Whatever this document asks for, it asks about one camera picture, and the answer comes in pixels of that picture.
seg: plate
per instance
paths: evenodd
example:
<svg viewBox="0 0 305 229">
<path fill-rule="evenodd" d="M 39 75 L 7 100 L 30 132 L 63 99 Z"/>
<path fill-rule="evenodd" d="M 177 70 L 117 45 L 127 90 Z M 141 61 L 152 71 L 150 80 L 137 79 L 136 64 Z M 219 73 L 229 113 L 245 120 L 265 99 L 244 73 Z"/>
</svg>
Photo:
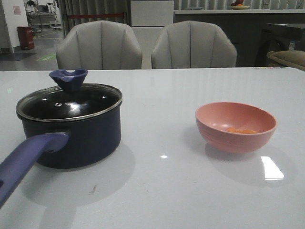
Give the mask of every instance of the plate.
<svg viewBox="0 0 305 229">
<path fill-rule="evenodd" d="M 230 6 L 233 10 L 246 10 L 250 8 L 250 6 Z"/>
</svg>

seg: cushion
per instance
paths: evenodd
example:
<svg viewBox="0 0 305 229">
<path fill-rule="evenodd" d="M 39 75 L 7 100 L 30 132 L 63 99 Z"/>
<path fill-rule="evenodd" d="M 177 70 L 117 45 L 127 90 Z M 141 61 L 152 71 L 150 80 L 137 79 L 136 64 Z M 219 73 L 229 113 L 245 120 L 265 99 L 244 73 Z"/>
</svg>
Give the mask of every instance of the cushion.
<svg viewBox="0 0 305 229">
<path fill-rule="evenodd" d="M 299 50 L 287 50 L 268 52 L 267 57 L 282 66 L 297 68 L 305 71 L 305 52 Z"/>
</svg>

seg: lid knob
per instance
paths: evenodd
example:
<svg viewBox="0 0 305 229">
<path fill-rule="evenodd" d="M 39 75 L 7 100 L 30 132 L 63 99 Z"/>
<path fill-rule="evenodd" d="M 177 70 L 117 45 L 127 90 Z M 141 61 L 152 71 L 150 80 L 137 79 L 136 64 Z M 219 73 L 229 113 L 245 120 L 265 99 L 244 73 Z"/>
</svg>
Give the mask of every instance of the lid knob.
<svg viewBox="0 0 305 229">
<path fill-rule="evenodd" d="M 80 90 L 82 82 L 86 78 L 88 70 L 76 69 L 68 72 L 66 69 L 58 69 L 49 74 L 49 76 L 58 84 L 64 92 L 75 92 Z"/>
</svg>

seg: pink bowl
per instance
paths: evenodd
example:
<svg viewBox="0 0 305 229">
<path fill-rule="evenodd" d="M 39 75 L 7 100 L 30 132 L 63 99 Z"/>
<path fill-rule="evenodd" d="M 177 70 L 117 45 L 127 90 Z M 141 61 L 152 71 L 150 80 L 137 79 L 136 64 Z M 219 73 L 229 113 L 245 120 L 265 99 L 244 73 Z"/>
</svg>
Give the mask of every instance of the pink bowl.
<svg viewBox="0 0 305 229">
<path fill-rule="evenodd" d="M 202 137 L 217 149 L 229 153 L 248 153 L 261 148 L 276 128 L 276 119 L 270 113 L 247 104 L 205 104 L 196 110 L 195 115 Z M 232 133 L 226 131 L 229 127 L 258 133 Z"/>
</svg>

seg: red trash bin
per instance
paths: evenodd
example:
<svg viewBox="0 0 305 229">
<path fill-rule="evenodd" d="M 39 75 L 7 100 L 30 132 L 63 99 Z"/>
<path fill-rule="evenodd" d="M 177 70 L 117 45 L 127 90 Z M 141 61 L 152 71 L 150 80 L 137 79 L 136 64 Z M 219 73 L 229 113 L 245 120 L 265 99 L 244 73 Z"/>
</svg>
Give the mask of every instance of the red trash bin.
<svg viewBox="0 0 305 229">
<path fill-rule="evenodd" d="M 30 26 L 26 26 L 26 25 L 18 26 L 17 32 L 19 36 L 21 49 L 28 50 L 28 49 L 33 49 L 35 47 L 32 36 L 32 29 Z"/>
</svg>

